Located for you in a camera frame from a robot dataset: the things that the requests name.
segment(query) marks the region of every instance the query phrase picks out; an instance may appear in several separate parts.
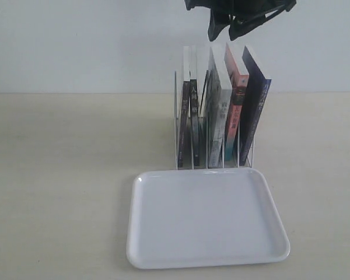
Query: table surface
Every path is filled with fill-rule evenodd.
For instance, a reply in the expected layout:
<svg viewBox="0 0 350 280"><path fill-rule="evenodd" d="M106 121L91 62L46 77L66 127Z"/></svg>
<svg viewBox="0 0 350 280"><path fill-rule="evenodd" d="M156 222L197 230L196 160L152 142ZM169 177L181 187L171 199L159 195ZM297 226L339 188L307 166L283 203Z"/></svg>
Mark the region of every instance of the table surface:
<svg viewBox="0 0 350 280"><path fill-rule="evenodd" d="M174 169L170 94L0 94L0 280L350 279L350 93L268 96L255 143L291 253L141 271L134 178Z"/></svg>

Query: book cover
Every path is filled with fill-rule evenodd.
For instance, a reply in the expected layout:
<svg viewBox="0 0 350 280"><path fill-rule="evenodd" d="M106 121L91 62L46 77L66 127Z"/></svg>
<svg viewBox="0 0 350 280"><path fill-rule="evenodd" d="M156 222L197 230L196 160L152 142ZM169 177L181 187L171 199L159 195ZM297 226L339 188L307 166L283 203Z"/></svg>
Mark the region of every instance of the book cover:
<svg viewBox="0 0 350 280"><path fill-rule="evenodd" d="M193 147L193 165L200 166L200 124L198 120L198 92L197 92L197 49L191 46L190 60L190 117L191 138Z"/></svg>
<svg viewBox="0 0 350 280"><path fill-rule="evenodd" d="M224 62L225 48L213 45L209 55L209 82L206 91L206 113L209 123L209 158L210 168L219 166L223 135L230 104L232 86Z"/></svg>
<svg viewBox="0 0 350 280"><path fill-rule="evenodd" d="M244 166L272 79L251 46L245 46L242 59L249 72L249 82L240 117L240 165Z"/></svg>
<svg viewBox="0 0 350 280"><path fill-rule="evenodd" d="M189 111L189 92L190 92L190 48L183 47L183 67L182 79L183 85L181 88L180 108L179 108L179 123L178 123L178 150L177 150L177 167L183 167L184 153L186 151L186 136L187 136L187 119Z"/></svg>
<svg viewBox="0 0 350 280"><path fill-rule="evenodd" d="M239 48L235 44L229 45L226 43L225 63L232 84L232 96L225 131L225 160L229 161L233 154L237 126L240 121L243 100L249 81L249 72L239 53Z"/></svg>

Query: white wall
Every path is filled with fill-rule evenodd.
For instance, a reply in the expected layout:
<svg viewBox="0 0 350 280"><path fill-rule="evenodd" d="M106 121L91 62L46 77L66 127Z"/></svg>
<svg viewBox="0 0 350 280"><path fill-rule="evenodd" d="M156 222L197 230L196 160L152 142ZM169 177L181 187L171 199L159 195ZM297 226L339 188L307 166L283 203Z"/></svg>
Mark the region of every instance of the white wall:
<svg viewBox="0 0 350 280"><path fill-rule="evenodd" d="M207 46L208 22L184 0L0 0L0 92L171 92L182 45ZM274 91L350 91L350 0L298 0L237 41Z"/></svg>

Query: book spine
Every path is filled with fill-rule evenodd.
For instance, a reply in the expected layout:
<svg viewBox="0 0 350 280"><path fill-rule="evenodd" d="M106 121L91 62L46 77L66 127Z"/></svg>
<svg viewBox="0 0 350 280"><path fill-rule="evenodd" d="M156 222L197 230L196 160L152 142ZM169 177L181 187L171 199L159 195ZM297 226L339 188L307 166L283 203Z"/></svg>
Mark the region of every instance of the book spine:
<svg viewBox="0 0 350 280"><path fill-rule="evenodd" d="M216 121L214 128L214 137L211 143L211 152L209 159L209 167L218 167L219 158L221 154L221 147L223 142L223 134L225 133L227 113L230 103L231 92L227 90L226 92L221 92L221 100L218 106L218 111L216 112Z"/></svg>
<svg viewBox="0 0 350 280"><path fill-rule="evenodd" d="M225 141L225 160L229 161L232 158L233 145L239 124L243 100L246 92L246 86L238 86L232 93L232 100L229 107L229 115L226 124L226 141Z"/></svg>
<svg viewBox="0 0 350 280"><path fill-rule="evenodd" d="M192 79L190 82L190 113L191 113L191 127L192 127L192 144L193 144L193 164L200 166L200 137L199 137L199 123L198 123L198 94L197 94L197 80Z"/></svg>
<svg viewBox="0 0 350 280"><path fill-rule="evenodd" d="M254 134L256 133L256 129L258 126L258 122L263 110L263 106L267 97L268 90L271 86L271 80L266 80L263 86L263 90L261 92L260 99L258 101L257 108L254 112L254 117L252 119L245 145L242 147L242 150L240 152L240 165L244 166L246 164L247 156L249 154L249 150L251 147L251 144L253 143Z"/></svg>
<svg viewBox="0 0 350 280"><path fill-rule="evenodd" d="M186 131L187 131L187 118L189 108L189 89L190 83L183 82L183 93L181 95L180 104L180 122L179 122L179 138L178 138L178 155L177 155L177 167L183 167L184 150L186 147Z"/></svg>

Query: white tray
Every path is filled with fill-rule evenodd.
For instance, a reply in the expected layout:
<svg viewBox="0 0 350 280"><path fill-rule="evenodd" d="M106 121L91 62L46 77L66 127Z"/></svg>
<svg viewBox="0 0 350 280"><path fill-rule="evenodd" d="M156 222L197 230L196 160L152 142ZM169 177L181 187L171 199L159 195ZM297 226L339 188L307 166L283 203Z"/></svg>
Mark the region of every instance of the white tray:
<svg viewBox="0 0 350 280"><path fill-rule="evenodd" d="M140 269L273 263L290 252L266 180L248 167L141 174L129 219L127 258Z"/></svg>

